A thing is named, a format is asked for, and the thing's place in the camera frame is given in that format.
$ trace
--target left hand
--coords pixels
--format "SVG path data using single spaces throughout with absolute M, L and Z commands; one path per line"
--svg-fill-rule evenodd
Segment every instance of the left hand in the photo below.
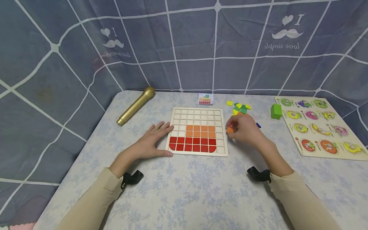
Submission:
M 155 156 L 166 156 L 172 157 L 173 153 L 167 150 L 156 149 L 156 142 L 165 136 L 168 132 L 174 129 L 174 126 L 170 126 L 170 122 L 160 122 L 157 125 L 151 125 L 151 127 L 146 131 L 146 133 L 127 148 L 125 151 L 132 152 L 136 159 L 141 158 L 151 158 Z
M 152 125 L 137 142 L 119 153 L 114 162 L 109 167 L 110 171 L 120 178 L 127 171 L 128 167 L 137 159 L 151 158 L 156 156 L 172 157 L 173 153 L 167 150 L 156 149 L 156 142 L 174 129 L 170 122 L 160 122 Z

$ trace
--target gold microphone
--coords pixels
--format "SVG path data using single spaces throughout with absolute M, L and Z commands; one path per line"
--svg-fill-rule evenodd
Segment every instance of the gold microphone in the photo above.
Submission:
M 147 87 L 142 95 L 138 97 L 138 99 L 119 117 L 119 119 L 116 121 L 116 123 L 120 126 L 122 126 L 124 123 L 126 123 L 131 116 L 133 116 L 134 113 L 136 113 L 140 107 L 146 101 L 148 101 L 151 97 L 153 97 L 156 94 L 155 89 L 151 86 Z

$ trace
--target beige sleeve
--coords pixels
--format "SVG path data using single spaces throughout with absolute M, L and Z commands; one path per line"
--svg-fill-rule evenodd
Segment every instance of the beige sleeve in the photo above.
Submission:
M 98 230 L 107 208 L 122 192 L 122 180 L 104 168 L 93 185 L 67 212 L 56 230 Z
M 341 229 L 298 173 L 284 177 L 271 173 L 269 186 L 284 206 L 295 230 Z

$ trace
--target table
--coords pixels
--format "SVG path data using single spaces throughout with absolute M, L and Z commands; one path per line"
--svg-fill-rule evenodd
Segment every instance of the table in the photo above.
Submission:
M 273 96 L 215 94 L 214 104 L 198 105 L 197 93 L 157 92 L 122 127 L 117 118 L 141 95 L 116 95 L 38 220 L 35 229 L 54 229 L 91 186 L 103 167 L 133 144 L 153 123 L 169 121 L 172 107 L 222 108 L 227 100 L 247 103 L 249 114 L 281 155 L 305 179 L 342 229 L 368 229 L 368 162 L 303 157 L 283 118 L 270 118 Z M 166 138 L 158 148 L 164 148 Z M 266 183 L 250 180 L 247 169 L 266 169 L 254 149 L 229 141 L 229 157 L 174 155 L 136 162 L 142 181 L 128 186 L 114 203 L 104 229 L 292 229 Z

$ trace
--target wooden grid board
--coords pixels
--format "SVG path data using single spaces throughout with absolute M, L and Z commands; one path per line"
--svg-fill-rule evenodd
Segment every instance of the wooden grid board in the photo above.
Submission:
M 176 154 L 229 155 L 222 109 L 174 107 L 174 129 L 169 133 L 166 150 Z
M 303 156 L 368 160 L 368 151 L 324 98 L 276 96 Z

